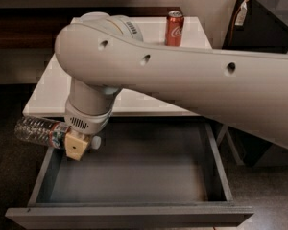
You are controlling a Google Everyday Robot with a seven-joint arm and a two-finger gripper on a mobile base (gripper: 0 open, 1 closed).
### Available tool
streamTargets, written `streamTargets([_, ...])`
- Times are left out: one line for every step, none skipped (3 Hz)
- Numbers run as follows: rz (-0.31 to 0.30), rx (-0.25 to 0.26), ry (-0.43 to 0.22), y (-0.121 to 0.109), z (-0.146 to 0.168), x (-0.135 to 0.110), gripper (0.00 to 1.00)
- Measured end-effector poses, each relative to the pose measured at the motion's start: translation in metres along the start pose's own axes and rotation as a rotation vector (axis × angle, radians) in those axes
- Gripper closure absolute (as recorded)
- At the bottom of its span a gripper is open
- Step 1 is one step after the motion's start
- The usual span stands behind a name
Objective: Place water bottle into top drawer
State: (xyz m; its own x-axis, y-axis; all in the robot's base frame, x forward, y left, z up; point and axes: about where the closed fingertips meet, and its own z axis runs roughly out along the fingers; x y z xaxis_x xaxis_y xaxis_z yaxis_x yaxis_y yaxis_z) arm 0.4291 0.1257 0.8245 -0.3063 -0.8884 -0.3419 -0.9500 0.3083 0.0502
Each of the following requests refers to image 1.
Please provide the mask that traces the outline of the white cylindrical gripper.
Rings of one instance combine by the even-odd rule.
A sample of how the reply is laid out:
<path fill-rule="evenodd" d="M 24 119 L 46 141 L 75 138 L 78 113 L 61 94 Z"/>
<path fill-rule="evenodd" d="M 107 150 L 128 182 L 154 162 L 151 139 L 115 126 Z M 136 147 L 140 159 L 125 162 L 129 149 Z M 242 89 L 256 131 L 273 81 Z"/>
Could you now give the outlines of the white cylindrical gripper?
<path fill-rule="evenodd" d="M 69 158 L 82 159 L 90 143 L 89 135 L 95 135 L 105 127 L 119 93 L 119 88 L 91 86 L 71 80 L 64 114 L 64 121 L 74 129 L 68 131 L 64 139 Z"/>

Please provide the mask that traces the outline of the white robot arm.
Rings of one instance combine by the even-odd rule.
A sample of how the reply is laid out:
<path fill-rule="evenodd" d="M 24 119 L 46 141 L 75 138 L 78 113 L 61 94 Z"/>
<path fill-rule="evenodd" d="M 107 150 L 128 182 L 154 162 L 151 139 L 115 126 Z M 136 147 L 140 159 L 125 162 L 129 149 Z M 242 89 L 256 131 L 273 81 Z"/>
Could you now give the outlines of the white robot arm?
<path fill-rule="evenodd" d="M 288 55 L 150 44 L 126 16 L 79 18 L 55 55 L 87 85 L 141 92 L 288 149 Z"/>

